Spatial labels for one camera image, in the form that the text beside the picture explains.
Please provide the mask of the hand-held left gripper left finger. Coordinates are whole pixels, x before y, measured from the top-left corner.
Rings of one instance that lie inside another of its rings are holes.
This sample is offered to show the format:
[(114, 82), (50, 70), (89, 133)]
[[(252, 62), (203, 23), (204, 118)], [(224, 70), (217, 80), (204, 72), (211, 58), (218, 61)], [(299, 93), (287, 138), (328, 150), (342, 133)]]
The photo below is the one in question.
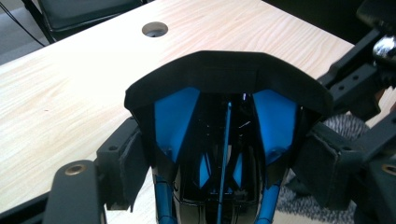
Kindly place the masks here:
[(133, 118), (125, 120), (96, 152), (101, 191), (108, 210), (134, 210), (149, 170), (142, 134)]

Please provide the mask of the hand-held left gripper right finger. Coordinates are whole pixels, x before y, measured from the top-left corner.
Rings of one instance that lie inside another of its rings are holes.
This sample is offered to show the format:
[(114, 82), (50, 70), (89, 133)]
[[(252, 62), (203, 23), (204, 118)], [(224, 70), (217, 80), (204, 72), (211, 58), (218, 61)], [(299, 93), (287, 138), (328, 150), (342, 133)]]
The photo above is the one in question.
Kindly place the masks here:
[(361, 157), (359, 147), (319, 123), (304, 139), (292, 170), (321, 207), (347, 209), (350, 179), (359, 171)]

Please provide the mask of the grey cloth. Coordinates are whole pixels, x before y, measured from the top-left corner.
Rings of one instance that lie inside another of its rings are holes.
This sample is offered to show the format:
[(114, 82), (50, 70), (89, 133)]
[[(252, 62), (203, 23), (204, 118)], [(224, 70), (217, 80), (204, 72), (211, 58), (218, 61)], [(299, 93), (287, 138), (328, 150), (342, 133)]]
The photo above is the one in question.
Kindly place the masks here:
[[(324, 124), (347, 140), (356, 140), (370, 130), (364, 121), (352, 115), (337, 115), (326, 119)], [(276, 210), (330, 224), (353, 224), (356, 204), (350, 203), (347, 210), (341, 211), (321, 207), (296, 174), (289, 170), (279, 192)]]

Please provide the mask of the blue toy car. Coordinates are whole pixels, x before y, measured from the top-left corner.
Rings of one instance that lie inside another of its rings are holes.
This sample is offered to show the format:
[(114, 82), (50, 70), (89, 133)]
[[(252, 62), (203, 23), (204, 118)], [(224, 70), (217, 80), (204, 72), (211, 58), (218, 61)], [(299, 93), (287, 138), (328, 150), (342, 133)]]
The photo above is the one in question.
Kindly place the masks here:
[(199, 51), (126, 92), (152, 167), (158, 224), (271, 224), (290, 156), (329, 91), (260, 52)]

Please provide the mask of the black folding chair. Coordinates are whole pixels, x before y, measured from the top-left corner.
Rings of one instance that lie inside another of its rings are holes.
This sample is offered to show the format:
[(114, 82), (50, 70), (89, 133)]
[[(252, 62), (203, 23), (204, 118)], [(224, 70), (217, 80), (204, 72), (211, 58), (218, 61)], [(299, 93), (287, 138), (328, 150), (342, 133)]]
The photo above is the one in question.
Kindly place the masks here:
[(149, 0), (21, 0), (50, 44), (145, 5)]

